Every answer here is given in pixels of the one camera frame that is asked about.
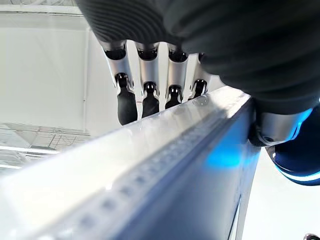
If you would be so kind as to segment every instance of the white wall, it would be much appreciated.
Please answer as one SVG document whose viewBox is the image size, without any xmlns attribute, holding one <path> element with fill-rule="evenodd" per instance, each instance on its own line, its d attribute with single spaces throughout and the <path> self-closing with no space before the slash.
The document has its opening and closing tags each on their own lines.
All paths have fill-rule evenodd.
<svg viewBox="0 0 320 240">
<path fill-rule="evenodd" d="M 82 129 L 87 23 L 0 14 L 0 122 Z"/>
<path fill-rule="evenodd" d="M 303 240 L 320 236 L 320 186 L 289 181 L 265 149 L 255 172 L 243 240 Z"/>
</svg>

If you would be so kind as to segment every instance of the row of holes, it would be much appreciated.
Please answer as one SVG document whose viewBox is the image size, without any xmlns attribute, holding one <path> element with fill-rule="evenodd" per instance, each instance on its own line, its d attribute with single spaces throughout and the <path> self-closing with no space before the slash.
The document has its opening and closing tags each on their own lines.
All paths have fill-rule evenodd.
<svg viewBox="0 0 320 240">
<path fill-rule="evenodd" d="M 182 138 L 178 139 L 175 143 L 171 144 L 169 146 L 169 150 L 165 150 L 164 152 L 160 153 L 159 156 L 156 156 L 152 160 L 151 166 L 149 166 L 145 171 L 147 171 L 147 175 L 151 176 L 151 178 L 155 177 L 157 173 L 166 166 L 169 162 L 172 161 L 172 159 L 176 159 L 177 155 L 181 154 L 181 151 L 184 149 L 188 149 L 190 146 L 194 145 L 194 141 L 198 139 L 200 136 L 208 132 L 207 126 L 210 126 L 210 122 L 205 124 L 206 126 L 203 126 L 200 128 L 194 128 L 192 131 L 188 132 L 186 135 L 184 135 Z M 133 182 L 136 183 L 136 186 L 142 186 L 146 183 L 148 178 L 143 177 L 141 175 L 138 175 L 134 178 Z M 134 187 L 129 187 L 127 185 L 123 186 L 119 191 L 122 196 L 126 198 L 130 198 L 133 196 L 135 190 Z M 110 214 L 112 211 L 116 210 L 117 203 L 116 200 L 112 198 L 107 198 L 103 201 L 103 203 L 100 205 L 100 207 L 103 210 L 107 210 L 107 212 Z M 85 216 L 83 216 L 80 220 L 80 226 L 86 230 L 94 227 L 95 225 L 95 218 L 92 214 L 87 213 Z"/>
</svg>

